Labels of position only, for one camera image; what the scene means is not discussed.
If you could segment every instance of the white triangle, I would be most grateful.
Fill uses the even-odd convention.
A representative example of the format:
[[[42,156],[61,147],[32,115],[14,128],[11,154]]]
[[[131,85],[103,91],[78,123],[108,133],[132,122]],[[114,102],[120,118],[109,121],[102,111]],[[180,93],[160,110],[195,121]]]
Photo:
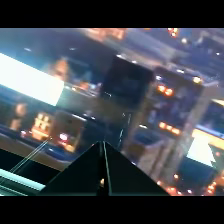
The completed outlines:
[[[187,157],[207,166],[213,167],[211,162],[215,162],[215,159],[208,143],[208,138],[204,136],[196,137],[191,144]]]

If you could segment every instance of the city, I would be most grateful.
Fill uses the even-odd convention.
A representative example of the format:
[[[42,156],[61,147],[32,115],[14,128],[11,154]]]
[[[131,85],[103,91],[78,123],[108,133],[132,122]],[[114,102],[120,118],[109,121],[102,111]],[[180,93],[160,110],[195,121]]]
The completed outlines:
[[[106,141],[169,195],[224,195],[223,47],[222,28],[1,28],[6,171],[48,167],[42,188]]]

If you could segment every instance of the bright white billboard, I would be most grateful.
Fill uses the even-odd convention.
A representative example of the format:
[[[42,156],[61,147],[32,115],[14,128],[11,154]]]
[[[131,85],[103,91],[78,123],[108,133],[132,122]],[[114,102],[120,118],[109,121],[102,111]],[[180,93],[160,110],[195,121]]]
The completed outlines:
[[[64,82],[0,53],[0,85],[56,106]]]

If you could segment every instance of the illuminated screen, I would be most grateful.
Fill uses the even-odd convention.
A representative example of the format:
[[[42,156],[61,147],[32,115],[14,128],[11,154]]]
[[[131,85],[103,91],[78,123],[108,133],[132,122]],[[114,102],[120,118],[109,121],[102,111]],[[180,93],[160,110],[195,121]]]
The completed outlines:
[[[0,84],[56,106],[64,82],[0,53]]]

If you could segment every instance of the road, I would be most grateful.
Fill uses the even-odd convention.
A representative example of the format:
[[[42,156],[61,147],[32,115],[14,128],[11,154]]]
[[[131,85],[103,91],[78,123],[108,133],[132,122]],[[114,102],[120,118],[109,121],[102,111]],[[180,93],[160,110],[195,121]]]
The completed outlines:
[[[33,147],[18,140],[11,139],[3,134],[0,134],[0,149],[22,157],[28,156],[34,150]],[[60,162],[53,157],[46,155],[44,152],[38,153],[31,160],[59,171],[63,171],[68,166],[68,163]]]

